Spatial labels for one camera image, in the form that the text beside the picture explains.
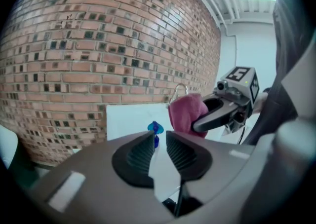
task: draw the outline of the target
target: black cable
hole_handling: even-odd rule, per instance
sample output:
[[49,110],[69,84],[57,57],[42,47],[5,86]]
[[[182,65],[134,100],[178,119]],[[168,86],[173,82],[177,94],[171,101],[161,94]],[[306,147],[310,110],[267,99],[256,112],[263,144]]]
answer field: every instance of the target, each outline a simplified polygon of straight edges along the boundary
[[243,128],[243,130],[242,130],[242,134],[241,134],[241,136],[240,136],[240,139],[238,140],[238,145],[241,143],[241,141],[242,141],[242,137],[243,137],[243,135],[244,135],[244,133],[245,133],[245,129],[246,129],[246,126],[244,126],[244,128]]

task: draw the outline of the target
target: pink cloth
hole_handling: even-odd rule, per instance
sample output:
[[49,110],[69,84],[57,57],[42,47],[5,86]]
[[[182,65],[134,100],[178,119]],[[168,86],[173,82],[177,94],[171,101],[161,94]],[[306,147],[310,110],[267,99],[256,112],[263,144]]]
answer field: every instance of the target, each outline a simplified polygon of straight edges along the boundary
[[192,122],[208,113],[207,106],[202,102],[200,94],[192,93],[178,98],[169,105],[168,111],[174,131],[203,138],[207,135],[207,132],[197,133],[191,130]]

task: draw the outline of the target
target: metal hook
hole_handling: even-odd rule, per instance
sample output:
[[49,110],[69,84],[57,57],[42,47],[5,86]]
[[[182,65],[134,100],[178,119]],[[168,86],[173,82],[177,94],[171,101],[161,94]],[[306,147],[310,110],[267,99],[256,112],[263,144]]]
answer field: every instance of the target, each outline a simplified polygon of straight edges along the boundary
[[168,107],[173,101],[175,101],[175,100],[178,98],[177,93],[178,93],[178,88],[179,88],[180,86],[184,87],[184,89],[185,89],[185,95],[188,94],[188,92],[189,92],[189,91],[188,91],[188,87],[187,87],[186,85],[182,84],[182,83],[178,84],[178,85],[176,86],[176,88],[174,88],[173,95],[172,95],[172,97],[171,97],[171,99],[170,99],[169,104],[167,105],[167,107]]

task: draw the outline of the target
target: blue spray bottle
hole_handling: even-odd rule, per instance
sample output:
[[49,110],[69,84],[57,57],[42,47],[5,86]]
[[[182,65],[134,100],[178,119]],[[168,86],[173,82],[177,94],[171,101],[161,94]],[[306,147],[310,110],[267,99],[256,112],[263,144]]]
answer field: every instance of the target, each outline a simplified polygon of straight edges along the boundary
[[159,144],[158,135],[163,133],[163,127],[160,124],[158,124],[156,121],[153,121],[151,124],[148,125],[147,129],[149,131],[154,131],[154,133],[155,133],[155,148],[157,148],[158,144]]

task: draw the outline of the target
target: brick wall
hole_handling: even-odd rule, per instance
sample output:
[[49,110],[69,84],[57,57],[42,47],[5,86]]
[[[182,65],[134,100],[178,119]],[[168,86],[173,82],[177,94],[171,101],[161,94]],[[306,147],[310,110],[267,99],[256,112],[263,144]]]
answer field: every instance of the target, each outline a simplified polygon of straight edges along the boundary
[[0,124],[57,165],[106,140],[107,104],[210,93],[220,31],[201,0],[17,0],[0,45]]

